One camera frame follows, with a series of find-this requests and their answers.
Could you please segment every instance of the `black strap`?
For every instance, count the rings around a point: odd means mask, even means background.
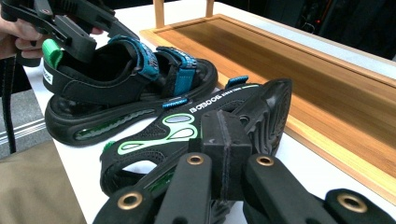
[[[56,95],[83,103],[114,106],[136,102],[146,86],[158,78],[158,63],[154,54],[142,43],[116,37],[95,54],[100,58],[99,55],[120,54],[120,49],[125,49],[130,60],[114,68],[114,72],[121,71],[113,80],[103,82],[88,77],[83,74],[84,69],[77,69],[75,60],[64,55],[64,64],[57,68],[44,61],[44,86]],[[99,62],[93,60],[91,64],[85,64],[85,72]]]
[[[3,97],[2,97],[2,105],[3,105],[3,119],[4,124],[6,126],[8,145],[9,145],[9,153],[12,154],[17,151],[17,147],[15,144],[15,134],[14,128],[12,125],[11,118],[11,93],[12,93],[12,84],[14,78],[15,71],[15,58],[7,58],[3,60]]]
[[[165,58],[168,63],[166,89],[163,96],[179,96],[191,90],[196,74],[197,60],[188,53],[172,47],[158,47],[156,56],[158,60]]]

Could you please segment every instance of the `wooden frame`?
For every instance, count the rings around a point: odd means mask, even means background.
[[[285,132],[396,204],[396,80],[223,15],[141,35],[210,60],[220,86],[244,74],[260,83],[290,77]]]
[[[205,16],[207,18],[213,16],[213,5],[215,0],[206,0],[206,10]],[[162,28],[165,26],[165,18],[163,11],[163,0],[153,0],[154,10],[155,10],[155,27]]]

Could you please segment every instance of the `sandal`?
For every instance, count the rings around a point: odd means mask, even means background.
[[[162,164],[171,155],[187,153],[189,141],[201,137],[201,116],[212,110],[232,112],[244,125],[255,152],[275,155],[289,114],[291,80],[275,79],[263,85],[241,83],[246,80],[230,79],[225,90],[170,108],[140,133],[108,143],[101,155],[102,191],[109,196],[135,185],[145,175],[127,171],[126,167],[136,162]],[[157,177],[156,172],[163,171],[157,168],[148,175]]]
[[[47,129],[74,147],[104,141],[139,120],[158,117],[170,105],[200,99],[218,81],[207,60],[168,47],[153,53],[125,36],[111,38],[89,64],[51,40],[43,51],[44,85],[54,93],[45,112]]]

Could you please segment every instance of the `black sandal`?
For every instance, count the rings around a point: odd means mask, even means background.
[[[165,108],[210,94],[218,73],[213,63],[181,50],[152,52],[133,38],[115,36],[82,63],[45,42],[44,84],[54,93],[45,121],[49,134],[69,146],[105,141]]]

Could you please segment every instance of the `brass grommet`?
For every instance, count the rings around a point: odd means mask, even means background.
[[[204,163],[204,158],[202,158],[201,156],[192,155],[187,158],[187,162],[191,165],[199,165]]]
[[[353,211],[356,213],[367,212],[366,203],[362,199],[360,199],[359,197],[357,197],[355,195],[342,193],[337,196],[337,201],[350,211]]]
[[[134,198],[134,200],[130,203],[125,202],[127,199]],[[129,192],[124,194],[122,197],[119,198],[118,206],[122,210],[131,210],[139,206],[143,201],[143,196],[136,191]]]
[[[274,160],[270,157],[260,156],[256,159],[256,162],[263,166],[272,166],[274,165]]]

